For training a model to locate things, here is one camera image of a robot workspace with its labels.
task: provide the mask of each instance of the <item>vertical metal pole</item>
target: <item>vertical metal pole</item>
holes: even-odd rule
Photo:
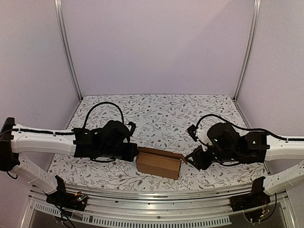
[[[247,68],[249,65],[249,60],[254,44],[254,39],[256,36],[256,29],[257,29],[257,22],[258,22],[258,17],[260,13],[260,6],[261,6],[261,0],[255,0],[254,2],[254,7],[253,7],[253,14],[252,14],[252,20],[251,20],[251,27],[250,27],[250,34],[249,34],[249,40],[247,44],[247,49],[246,49],[246,54],[244,57],[241,73],[237,82],[237,87],[233,96],[233,100],[236,102],[239,98],[239,95],[242,90],[242,86],[244,83],[244,79],[246,76]]]
[[[83,99],[83,96],[81,94],[79,82],[76,76],[73,60],[72,60],[72,55],[70,51],[70,47],[68,45],[67,41],[67,32],[66,32],[66,27],[63,19],[63,11],[62,11],[62,5],[61,5],[61,0],[55,0],[55,9],[56,9],[56,15],[57,15],[57,20],[58,20],[58,26],[59,26],[59,31],[60,31],[60,36],[62,40],[62,45],[63,49],[65,52],[66,56],[66,62],[67,66],[71,75],[72,83],[77,95],[77,98],[81,101]]]

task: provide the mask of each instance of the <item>floral tablecloth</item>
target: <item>floral tablecloth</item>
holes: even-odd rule
[[[81,127],[88,110],[102,101],[118,104],[125,122],[136,123],[132,142],[184,155],[199,145],[188,136],[186,129],[205,114],[219,114],[235,124],[245,126],[231,98],[225,95],[99,95],[83,99],[69,128]],[[87,128],[102,127],[112,119],[121,120],[118,110],[111,105],[100,106],[91,113]],[[201,127],[207,131],[218,121],[209,117]],[[215,163],[205,171],[182,163],[180,177],[174,181],[138,172],[135,162],[116,160],[112,163],[96,163],[61,154],[54,156],[48,171],[70,184],[140,191],[220,188],[250,183],[266,174],[264,165],[258,163],[235,167],[223,167]]]

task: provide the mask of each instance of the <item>wire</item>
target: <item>wire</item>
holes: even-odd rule
[[[263,219],[262,221],[266,221],[267,219],[269,219],[273,214],[274,214],[274,212],[275,212],[275,210],[276,210],[276,203],[277,203],[277,197],[276,197],[276,193],[275,193],[275,207],[274,207],[274,209],[273,209],[273,211],[271,212],[271,214],[267,217],[267,218],[265,218],[265,219]]]
[[[4,131],[4,132],[0,133],[0,137],[1,137],[2,135],[4,135],[5,133],[7,133],[7,132],[12,132],[12,131],[15,131],[15,129],[9,129],[9,130],[7,130],[7,131]]]
[[[210,145],[203,143],[202,140],[199,139],[198,141],[199,141],[201,144],[203,144],[204,146],[210,147]]]
[[[304,141],[304,138],[288,138],[288,139],[287,139],[287,138],[284,138],[284,137],[282,137],[282,136],[276,135],[276,134],[274,134],[274,133],[272,133],[272,132],[270,132],[270,131],[268,131],[268,130],[266,130],[266,129],[263,129],[263,128],[244,128],[244,127],[240,127],[240,126],[237,126],[237,125],[235,125],[234,123],[232,123],[232,122],[230,122],[230,121],[224,119],[223,117],[221,117],[221,116],[219,116],[219,115],[215,115],[215,114],[208,114],[208,115],[204,115],[203,117],[201,117],[201,118],[199,119],[199,121],[197,122],[196,127],[198,128],[200,122],[201,122],[203,119],[205,119],[206,117],[209,117],[209,116],[213,116],[213,117],[216,117],[216,118],[218,118],[218,119],[220,119],[220,120],[222,120],[222,121],[225,121],[225,122],[227,122],[227,123],[230,123],[232,126],[238,128],[238,129],[240,129],[240,130],[243,130],[243,131],[259,131],[259,132],[265,132],[265,133],[267,133],[267,134],[269,134],[269,135],[271,135],[271,136],[273,136],[273,137],[275,137],[275,138],[277,138],[277,139],[283,140],[283,141]]]
[[[8,171],[6,172],[8,175],[9,175],[9,177],[11,177],[12,179],[14,179],[14,180],[17,180],[17,178],[18,178],[18,175],[16,174],[16,176],[15,177],[13,177]]]
[[[124,115],[123,115],[123,112],[122,110],[120,109],[120,107],[112,102],[101,102],[101,103],[98,103],[96,105],[94,105],[90,110],[89,112],[86,114],[86,118],[85,118],[85,123],[82,127],[82,129],[85,129],[86,128],[86,122],[89,118],[89,115],[90,113],[98,106],[100,105],[103,105],[103,104],[109,104],[109,105],[114,105],[116,108],[118,108],[119,112],[120,112],[120,115],[122,117],[122,123],[124,123]],[[31,133],[41,133],[41,134],[52,134],[52,135],[74,135],[76,132],[53,132],[53,131],[47,131],[47,130],[34,130],[34,129],[25,129],[25,128],[13,128],[13,129],[9,129],[7,131],[4,131],[2,133],[0,133],[0,137],[7,133],[7,132],[31,132]]]
[[[249,223],[251,223],[251,224],[259,223],[259,222],[263,222],[263,221],[268,220],[268,219],[274,214],[274,212],[275,212],[275,210],[276,210],[276,205],[277,205],[277,196],[276,196],[276,193],[275,193],[275,200],[276,200],[276,201],[275,201],[274,209],[273,209],[273,211],[271,212],[271,214],[270,214],[267,218],[264,218],[264,215],[266,214],[266,213],[264,213],[264,212],[263,212],[263,215],[262,215],[262,216],[259,216],[259,217],[257,217],[257,218],[252,219],[252,222],[251,222],[251,218],[248,217],[249,214],[245,214],[245,212],[244,212],[244,213],[243,213],[243,214],[244,214],[244,217],[245,217],[246,220],[247,220]],[[267,202],[264,202],[264,203],[266,204],[266,209],[268,209],[268,208],[269,208],[268,203],[267,203]]]
[[[237,166],[237,165],[240,165],[241,163],[233,163],[233,164],[229,164],[229,165],[225,165],[224,163],[220,163],[220,165],[222,166],[227,166],[227,167],[231,167],[231,166]]]
[[[122,123],[124,123],[124,118],[123,118],[123,117],[124,117],[124,114],[123,114],[122,110],[120,109],[120,107],[119,107],[117,104],[114,104],[114,103],[112,103],[112,102],[107,102],[107,101],[105,101],[105,102],[100,102],[100,103],[94,105],[94,106],[89,110],[89,112],[86,114],[86,118],[85,118],[84,125],[82,126],[83,129],[86,128],[86,122],[87,122],[87,120],[88,120],[88,118],[89,118],[90,113],[91,113],[95,108],[97,108],[98,106],[104,105],[104,104],[113,105],[113,106],[115,106],[116,108],[118,108],[118,110],[119,110],[119,112],[120,112],[120,115],[121,115],[121,117],[122,117]]]
[[[96,160],[94,158],[90,158],[91,161],[93,161],[93,162],[99,162],[99,163],[110,163],[110,162],[116,161],[116,158],[110,158],[110,159],[111,160],[100,161],[100,160]]]
[[[61,222],[62,222],[62,224],[65,225],[65,227],[71,228],[71,227],[69,227],[67,224],[65,224],[65,222],[63,221],[63,216],[64,216],[64,217],[66,217],[66,219],[68,220],[68,222],[72,225],[72,227],[73,227],[73,228],[76,228],[76,226],[72,223],[72,221],[70,220],[70,218],[68,217],[68,215],[66,215],[66,213],[64,212],[65,210],[62,209],[62,207],[57,206],[56,203],[55,203],[55,202],[54,202],[46,193],[44,193],[44,194],[47,196],[47,198],[49,198],[50,201],[52,201],[52,203],[55,205],[55,207],[56,207],[58,210],[60,210],[60,212],[61,212]]]

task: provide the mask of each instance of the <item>black cable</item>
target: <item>black cable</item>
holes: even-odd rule
[[[110,163],[110,162],[116,161],[116,158],[110,158],[110,159],[111,160],[100,161],[100,160],[96,160],[94,158],[90,158],[91,161],[93,161],[93,162],[99,162],[99,163]]]
[[[4,135],[5,133],[7,133],[7,132],[12,132],[12,131],[16,131],[15,129],[9,129],[9,130],[7,130],[7,131],[4,131],[4,132],[2,132],[1,134],[0,134],[0,137],[2,136],[2,135]]]
[[[119,107],[118,105],[116,105],[116,104],[114,104],[114,103],[112,103],[112,102],[101,102],[101,103],[98,103],[98,104],[94,105],[94,106],[89,110],[89,112],[86,114],[85,123],[84,123],[84,125],[83,125],[83,127],[82,127],[83,129],[86,128],[86,122],[87,122],[87,120],[88,120],[88,118],[89,118],[90,113],[91,113],[96,107],[98,107],[98,106],[100,106],[100,105],[103,105],[103,104],[114,105],[116,108],[118,108],[118,110],[119,110],[119,112],[120,112],[120,115],[121,115],[121,117],[122,117],[122,123],[124,123],[124,118],[123,118],[124,115],[123,115],[123,112],[122,112],[122,110],[120,109],[120,107]],[[20,128],[20,129],[18,129],[18,128],[13,128],[13,129],[10,129],[10,130],[7,130],[7,131],[2,132],[2,133],[0,134],[0,137],[1,137],[3,134],[7,133],[7,132],[31,132],[31,133],[52,134],[52,135],[74,135],[74,134],[75,134],[75,132],[53,132],[53,131],[47,131],[47,130],[34,130],[34,129],[26,129],[26,128]]]
[[[205,115],[205,116],[201,117],[201,118],[199,119],[199,121],[197,122],[196,127],[198,128],[200,122],[201,122],[203,119],[205,119],[206,117],[209,117],[209,116],[214,116],[214,117],[216,117],[216,118],[218,118],[218,119],[220,119],[220,120],[222,120],[222,121],[225,121],[225,122],[227,122],[227,123],[230,123],[232,126],[238,128],[238,129],[240,129],[240,130],[243,130],[243,131],[259,131],[259,132],[265,132],[265,133],[267,133],[267,134],[269,134],[269,135],[271,135],[271,136],[273,136],[273,137],[275,137],[275,138],[277,138],[277,139],[283,140],[283,141],[304,141],[304,138],[290,138],[290,139],[287,139],[287,138],[284,138],[284,137],[282,137],[282,136],[276,135],[276,134],[274,134],[274,133],[272,133],[272,132],[270,132],[270,131],[268,131],[268,130],[266,130],[266,129],[263,129],[263,128],[244,128],[244,127],[240,127],[240,126],[237,126],[237,125],[235,125],[234,123],[232,123],[232,122],[230,122],[230,121],[224,119],[223,117],[221,117],[221,116],[219,116],[219,115],[215,115],[215,114],[208,114],[208,115]]]
[[[49,198],[50,201],[52,201],[52,203],[55,205],[55,207],[61,212],[61,221],[62,221],[63,225],[65,225],[68,228],[71,228],[67,224],[65,224],[65,222],[63,221],[63,216],[64,216],[64,217],[66,217],[66,219],[68,220],[68,222],[72,225],[72,227],[76,228],[76,226],[72,223],[72,221],[70,220],[70,218],[68,217],[68,215],[66,215],[66,213],[64,212],[65,210],[62,209],[62,207],[57,206],[56,203],[50,197],[48,197],[48,195],[46,193],[44,193],[44,194],[47,196],[47,198]]]
[[[240,165],[241,163],[233,163],[233,164],[229,164],[229,165],[225,165],[224,163],[220,163],[220,165],[222,166],[227,166],[227,167],[231,167],[231,166],[237,166],[237,165]]]
[[[122,117],[122,123],[124,123],[124,118],[123,118],[123,117],[124,117],[124,114],[123,114],[122,110],[120,109],[120,107],[119,107],[117,104],[114,104],[114,103],[112,103],[112,102],[107,102],[107,101],[105,101],[105,102],[100,102],[100,103],[94,105],[94,106],[89,110],[89,112],[86,114],[86,118],[85,118],[84,125],[82,126],[83,129],[86,128],[86,122],[87,122],[87,120],[88,120],[88,118],[89,118],[90,113],[91,113],[96,107],[98,107],[98,106],[100,106],[100,105],[104,105],[104,104],[113,105],[113,106],[115,106],[116,108],[118,108],[118,110],[119,110],[119,112],[120,112],[120,115],[121,115],[121,117]]]
[[[263,219],[263,220],[261,220],[261,221],[266,221],[267,219],[269,219],[273,214],[274,214],[274,212],[275,212],[275,210],[276,210],[276,203],[277,203],[277,197],[276,197],[276,193],[275,193],[275,207],[274,207],[274,209],[273,209],[273,211],[271,212],[271,214],[267,217],[267,218],[265,218],[265,219]]]
[[[198,140],[201,144],[203,144],[204,146],[210,147],[208,144],[203,143],[200,139]]]
[[[16,174],[16,176],[15,177],[13,177],[8,171],[6,172],[8,175],[9,175],[9,177],[11,177],[12,179],[14,179],[14,180],[17,180],[17,178],[18,178],[18,175]]]
[[[15,132],[31,132],[31,133],[41,133],[41,134],[54,134],[54,135],[73,135],[75,132],[52,132],[52,131],[45,131],[45,130],[33,130],[33,129],[25,129],[25,128],[14,128],[13,131]]]

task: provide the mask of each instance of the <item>metal frame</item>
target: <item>metal frame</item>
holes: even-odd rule
[[[237,83],[233,101],[236,108],[241,114],[246,126],[248,122],[242,114],[237,100],[239,98],[244,78],[249,65],[250,56],[254,44],[254,38],[257,29],[258,16],[260,12],[261,0],[254,1],[253,17],[251,21],[250,35],[247,44],[246,54],[244,57],[240,77]],[[64,24],[63,11],[61,0],[55,0],[55,8],[58,20],[58,26],[63,43],[66,60],[73,82],[75,92],[78,99],[81,101],[83,96],[81,94],[78,79],[70,48],[67,41],[67,32]],[[181,224],[190,222],[210,220],[214,218],[224,218],[229,215],[240,213],[232,212],[229,206],[229,198],[233,195],[249,193],[251,185],[237,185],[232,187],[224,187],[220,189],[207,190],[191,190],[191,191],[166,191],[166,192],[135,192],[122,190],[107,190],[98,188],[88,188],[85,186],[66,185],[69,192],[76,192],[81,190],[87,193],[90,198],[85,212],[74,211],[72,220],[80,221],[88,224],[96,225],[95,221],[139,221],[141,224],[153,223],[159,224]],[[58,216],[57,209],[54,205],[45,202],[46,196],[43,192],[32,187],[28,196],[28,206],[24,214],[21,227],[28,228],[33,211],[37,208],[48,209],[46,213],[53,213]],[[281,210],[288,228],[295,227],[295,219],[293,211],[288,200],[286,192],[278,194],[278,203],[281,205]]]
[[[167,228],[197,227],[199,223],[214,222],[227,218],[230,215],[243,213],[232,212],[229,198],[233,195],[249,193],[251,185],[223,187],[217,190],[192,191],[163,191],[163,192],[136,192],[123,190],[107,190],[87,188],[85,186],[67,185],[69,192],[81,190],[89,194],[85,212],[73,211],[72,220],[102,227],[115,227],[114,223],[126,223],[129,227],[143,227],[143,224],[153,224],[154,227]],[[54,205],[45,202],[43,192],[33,187],[29,194],[31,199],[28,215],[34,209],[59,216]],[[285,202],[287,194],[277,195],[278,203]],[[22,228],[29,227],[29,219],[23,222]]]
[[[259,13],[260,13],[260,6],[261,6],[261,0],[255,0],[246,54],[245,54],[245,58],[243,61],[241,73],[240,73],[240,76],[239,76],[239,79],[237,82],[237,87],[234,92],[234,96],[233,96],[234,101],[237,101],[240,96],[240,93],[241,93],[241,90],[243,87],[243,83],[244,83],[244,79],[246,76],[246,72],[248,69],[250,56],[251,56],[251,52],[252,52],[252,48],[253,48],[253,44],[254,44],[254,39],[256,36],[256,29],[257,29],[258,17],[259,17]]]
[[[57,15],[57,21],[58,21],[58,26],[59,26],[59,31],[60,31],[60,36],[62,40],[62,45],[63,45],[63,50],[65,52],[66,56],[66,62],[68,66],[68,70],[71,75],[72,83],[77,95],[77,98],[79,101],[83,99],[79,82],[76,76],[73,60],[72,60],[72,55],[70,51],[70,47],[67,41],[67,32],[66,32],[66,27],[64,23],[64,18],[63,18],[63,11],[62,11],[62,5],[61,5],[61,0],[55,0],[55,9],[56,9],[56,15]]]

